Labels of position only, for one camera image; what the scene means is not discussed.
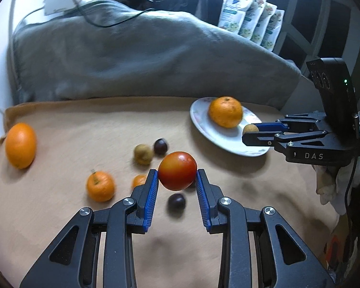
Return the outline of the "white gloved right hand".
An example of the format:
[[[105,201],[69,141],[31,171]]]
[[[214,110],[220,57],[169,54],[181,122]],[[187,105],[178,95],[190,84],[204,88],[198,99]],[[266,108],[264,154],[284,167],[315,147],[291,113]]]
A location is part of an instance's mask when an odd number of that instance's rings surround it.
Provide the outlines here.
[[[348,182],[351,179],[354,159],[346,167],[326,167],[313,165],[316,172],[316,194],[322,205],[330,203],[339,215],[346,214],[345,195]],[[347,201],[351,202],[352,189],[360,186],[360,157],[356,160],[356,169],[348,190]]]

